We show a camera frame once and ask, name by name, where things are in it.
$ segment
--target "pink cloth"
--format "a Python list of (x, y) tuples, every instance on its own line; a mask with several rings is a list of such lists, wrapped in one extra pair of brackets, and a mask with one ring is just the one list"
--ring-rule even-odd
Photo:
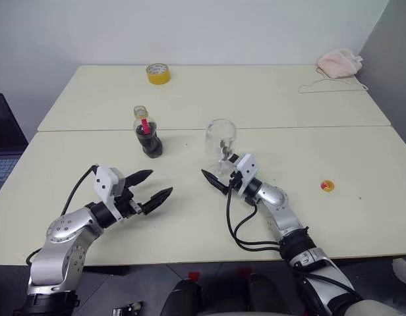
[(330, 78), (343, 78), (352, 76), (362, 67), (363, 58), (354, 56), (349, 49), (336, 49), (328, 51), (317, 61), (317, 65)]

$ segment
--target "plastic bottle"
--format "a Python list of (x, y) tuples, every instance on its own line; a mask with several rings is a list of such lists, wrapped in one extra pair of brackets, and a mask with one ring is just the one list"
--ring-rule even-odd
[(149, 117), (148, 111), (142, 105), (134, 107), (134, 131), (138, 141), (142, 144), (143, 152), (150, 158), (159, 157), (162, 154), (163, 146), (156, 134), (156, 122)]

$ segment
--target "red object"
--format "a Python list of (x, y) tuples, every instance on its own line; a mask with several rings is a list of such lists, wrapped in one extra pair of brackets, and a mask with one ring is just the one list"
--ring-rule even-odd
[(252, 269), (250, 267), (238, 269), (238, 275), (243, 278), (247, 278), (251, 275)]
[(144, 130), (144, 134), (150, 134), (150, 127), (149, 127), (149, 123), (148, 120), (146, 120), (145, 118), (142, 118), (142, 126), (143, 126), (143, 130)]
[(197, 282), (198, 279), (200, 278), (200, 272), (189, 272), (188, 273), (188, 278)]

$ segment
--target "dark liquid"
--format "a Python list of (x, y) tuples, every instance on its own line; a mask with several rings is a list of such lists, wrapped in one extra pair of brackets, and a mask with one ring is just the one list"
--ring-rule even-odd
[(159, 157), (162, 154), (162, 142), (156, 134), (156, 124), (149, 123), (150, 133), (145, 135), (142, 125), (137, 126), (136, 135), (140, 144), (142, 144), (143, 152), (150, 158)]

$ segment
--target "laptop keyboard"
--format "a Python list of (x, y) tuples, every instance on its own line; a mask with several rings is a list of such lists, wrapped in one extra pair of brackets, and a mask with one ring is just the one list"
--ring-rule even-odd
[(0, 159), (0, 182), (6, 181), (18, 159)]

